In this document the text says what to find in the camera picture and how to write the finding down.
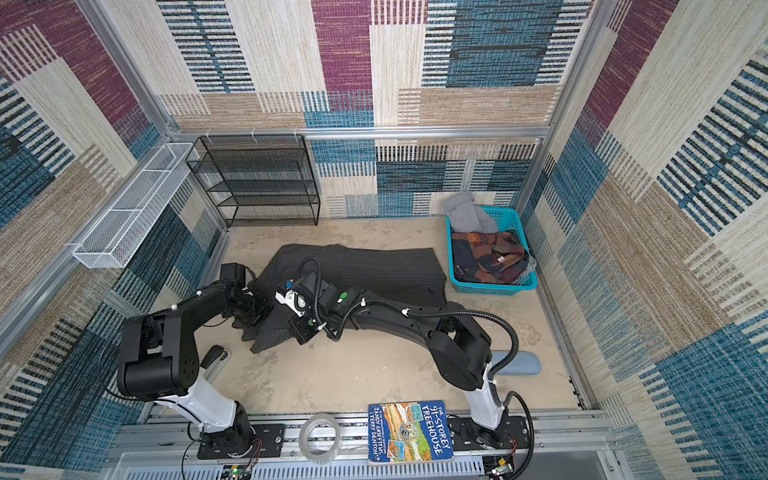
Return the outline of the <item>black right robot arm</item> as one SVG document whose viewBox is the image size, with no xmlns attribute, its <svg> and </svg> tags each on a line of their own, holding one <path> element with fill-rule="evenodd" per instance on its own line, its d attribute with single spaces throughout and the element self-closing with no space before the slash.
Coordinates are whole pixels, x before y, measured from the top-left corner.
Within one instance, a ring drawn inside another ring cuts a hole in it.
<svg viewBox="0 0 768 480">
<path fill-rule="evenodd" d="M 339 288 L 315 272 L 279 284 L 274 297 L 293 313 L 289 325 L 301 345 L 319 333 L 338 342 L 351 328 L 387 333 L 426 348 L 441 377 L 465 392 L 475 440 L 486 448 L 502 444 L 508 408 L 499 398 L 495 376 L 514 360 L 520 346 L 506 320 L 455 303 L 415 306 L 370 290 Z"/>
</svg>

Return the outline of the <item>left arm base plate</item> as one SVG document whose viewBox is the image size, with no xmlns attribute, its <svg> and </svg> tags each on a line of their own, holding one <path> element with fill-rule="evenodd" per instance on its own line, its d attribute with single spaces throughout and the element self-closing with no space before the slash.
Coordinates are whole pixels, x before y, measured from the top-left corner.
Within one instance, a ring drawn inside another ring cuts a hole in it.
<svg viewBox="0 0 768 480">
<path fill-rule="evenodd" d="M 251 425 L 243 434 L 233 429 L 203 434 L 198 460 L 277 458 L 282 451 L 282 424 Z"/>
</svg>

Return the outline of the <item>dark grey pinstripe shirt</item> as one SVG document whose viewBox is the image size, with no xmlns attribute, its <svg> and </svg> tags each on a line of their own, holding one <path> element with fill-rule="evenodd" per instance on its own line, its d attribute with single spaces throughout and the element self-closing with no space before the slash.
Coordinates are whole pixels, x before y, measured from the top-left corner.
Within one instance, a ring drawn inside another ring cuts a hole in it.
<svg viewBox="0 0 768 480">
<path fill-rule="evenodd" d="M 253 354 L 269 350 L 287 341 L 296 341 L 289 321 L 295 314 L 275 299 L 277 290 L 285 291 L 286 283 L 317 271 L 313 258 L 321 267 L 321 278 L 327 283 L 353 293 L 372 292 L 391 303 L 420 307 L 446 307 L 449 303 L 445 287 L 447 278 L 433 248 L 371 250 L 341 245 L 314 246 L 289 244 L 282 246 L 257 274 L 249 288 L 275 301 L 269 316 L 258 326 L 244 330 L 242 340 Z M 331 314 L 332 332 L 338 328 L 340 316 Z"/>
</svg>

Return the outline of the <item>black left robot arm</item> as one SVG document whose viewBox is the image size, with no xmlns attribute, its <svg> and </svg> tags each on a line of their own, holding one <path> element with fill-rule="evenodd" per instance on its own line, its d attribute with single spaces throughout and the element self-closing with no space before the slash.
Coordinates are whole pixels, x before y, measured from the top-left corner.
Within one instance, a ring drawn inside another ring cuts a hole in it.
<svg viewBox="0 0 768 480">
<path fill-rule="evenodd" d="M 124 323 L 116 383 L 123 396 L 167 406 L 200 432 L 200 442 L 226 456 L 242 456 L 255 442 L 244 407 L 220 394 L 201 374 L 195 332 L 211 319 L 256 318 L 249 290 L 252 270 L 227 263 L 219 280 L 190 298 Z"/>
</svg>

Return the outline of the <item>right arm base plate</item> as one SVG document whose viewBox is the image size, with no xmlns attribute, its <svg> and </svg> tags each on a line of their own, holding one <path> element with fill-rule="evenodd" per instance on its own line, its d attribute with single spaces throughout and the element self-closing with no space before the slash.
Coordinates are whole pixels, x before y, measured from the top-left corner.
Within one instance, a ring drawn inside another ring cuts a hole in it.
<svg viewBox="0 0 768 480">
<path fill-rule="evenodd" d="M 531 428 L 522 416 L 504 414 L 495 430 L 481 427 L 469 417 L 453 414 L 447 417 L 447 423 L 455 452 L 511 450 L 513 447 L 527 450 L 531 443 Z"/>
</svg>

